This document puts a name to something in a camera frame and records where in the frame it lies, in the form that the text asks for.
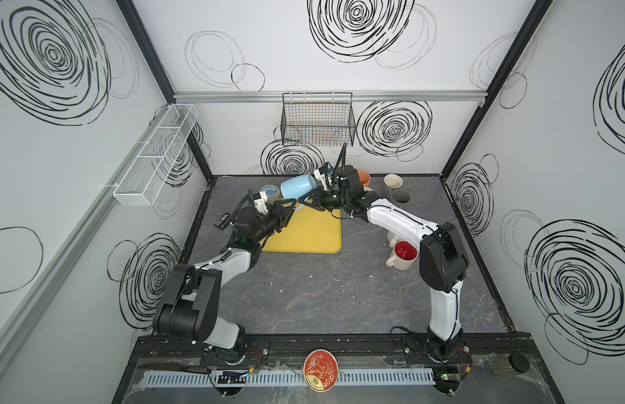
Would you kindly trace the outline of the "light blue mug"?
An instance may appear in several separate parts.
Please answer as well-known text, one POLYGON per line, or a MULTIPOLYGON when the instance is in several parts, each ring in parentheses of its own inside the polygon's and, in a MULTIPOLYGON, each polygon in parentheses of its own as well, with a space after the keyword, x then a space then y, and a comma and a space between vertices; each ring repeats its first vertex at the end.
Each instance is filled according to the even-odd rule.
POLYGON ((280 193, 285 200, 299 200, 315 188, 317 188, 315 178, 310 174, 304 174, 283 182, 280 185, 280 193))

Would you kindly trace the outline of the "orange mug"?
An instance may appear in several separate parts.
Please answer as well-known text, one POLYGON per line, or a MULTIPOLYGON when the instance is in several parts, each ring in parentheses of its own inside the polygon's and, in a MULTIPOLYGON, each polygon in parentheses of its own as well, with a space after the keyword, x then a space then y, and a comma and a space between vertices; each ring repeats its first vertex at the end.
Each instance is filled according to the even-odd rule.
POLYGON ((369 173, 367 173, 366 171, 362 170, 358 171, 358 175, 361 184, 365 187, 369 187, 371 184, 371 175, 369 175, 369 173))

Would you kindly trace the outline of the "small grey mug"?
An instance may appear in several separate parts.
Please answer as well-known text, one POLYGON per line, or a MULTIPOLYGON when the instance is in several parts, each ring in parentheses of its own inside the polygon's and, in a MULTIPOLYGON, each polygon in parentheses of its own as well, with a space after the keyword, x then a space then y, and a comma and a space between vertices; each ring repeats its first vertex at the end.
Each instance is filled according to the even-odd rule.
POLYGON ((389 190, 397 190, 403 186, 403 178, 394 173, 385 175, 383 182, 389 190))

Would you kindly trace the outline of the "large grey-beige mug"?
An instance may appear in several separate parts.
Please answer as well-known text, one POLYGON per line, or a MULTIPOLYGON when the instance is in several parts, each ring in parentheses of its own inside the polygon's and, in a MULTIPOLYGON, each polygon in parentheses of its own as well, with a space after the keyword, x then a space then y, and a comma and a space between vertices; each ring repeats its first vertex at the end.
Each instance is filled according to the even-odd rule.
POLYGON ((394 189, 389 195, 389 200, 394 205, 402 207, 411 201, 411 195, 406 190, 394 189))

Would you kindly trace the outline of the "speckled white mug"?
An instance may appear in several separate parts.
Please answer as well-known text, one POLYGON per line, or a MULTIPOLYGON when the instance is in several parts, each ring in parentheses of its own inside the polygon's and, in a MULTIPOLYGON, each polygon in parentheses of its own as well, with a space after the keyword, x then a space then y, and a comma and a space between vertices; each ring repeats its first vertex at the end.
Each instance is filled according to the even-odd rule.
POLYGON ((395 234, 394 232, 388 232, 388 233, 386 234, 386 239, 387 239, 388 246, 389 246, 390 248, 394 248, 394 247, 395 247, 395 245, 396 245, 399 241, 401 241, 401 240, 402 240, 402 239, 401 239, 401 237, 399 237, 399 236, 398 236, 397 234, 395 234))

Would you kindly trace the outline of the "cream mug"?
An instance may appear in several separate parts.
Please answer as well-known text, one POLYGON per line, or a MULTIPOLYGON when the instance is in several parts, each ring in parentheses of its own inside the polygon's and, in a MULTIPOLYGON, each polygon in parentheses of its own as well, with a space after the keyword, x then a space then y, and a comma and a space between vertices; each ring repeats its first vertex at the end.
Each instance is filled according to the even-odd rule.
POLYGON ((409 242, 399 241, 393 246, 389 258, 385 264, 388 268, 399 271, 409 270, 418 258, 418 249, 409 242))

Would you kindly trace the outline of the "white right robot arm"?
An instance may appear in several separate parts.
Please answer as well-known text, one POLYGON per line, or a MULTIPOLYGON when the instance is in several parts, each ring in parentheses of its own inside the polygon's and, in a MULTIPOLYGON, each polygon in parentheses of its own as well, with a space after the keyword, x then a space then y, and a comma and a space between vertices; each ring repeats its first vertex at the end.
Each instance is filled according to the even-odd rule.
POLYGON ((457 228, 450 222, 437 224, 413 215, 374 191, 366 191, 351 166, 314 172, 318 182, 297 198, 302 205, 319 211, 343 210, 401 237, 418 250, 418 271, 430 287, 431 318, 427 351, 436 362, 456 355, 462 342, 462 286, 469 258, 457 228))

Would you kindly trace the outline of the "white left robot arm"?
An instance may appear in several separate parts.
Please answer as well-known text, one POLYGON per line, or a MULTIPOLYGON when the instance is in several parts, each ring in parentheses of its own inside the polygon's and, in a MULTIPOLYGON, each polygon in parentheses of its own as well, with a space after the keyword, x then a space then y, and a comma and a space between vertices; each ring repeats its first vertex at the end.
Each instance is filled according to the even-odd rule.
POLYGON ((152 319, 152 333, 233 352, 243 350, 244 328, 219 316, 221 288, 256 265, 263 244, 287 227, 295 206, 294 199, 286 199, 259 210, 243 200, 231 216, 231 237, 216 257, 172 269, 152 319))

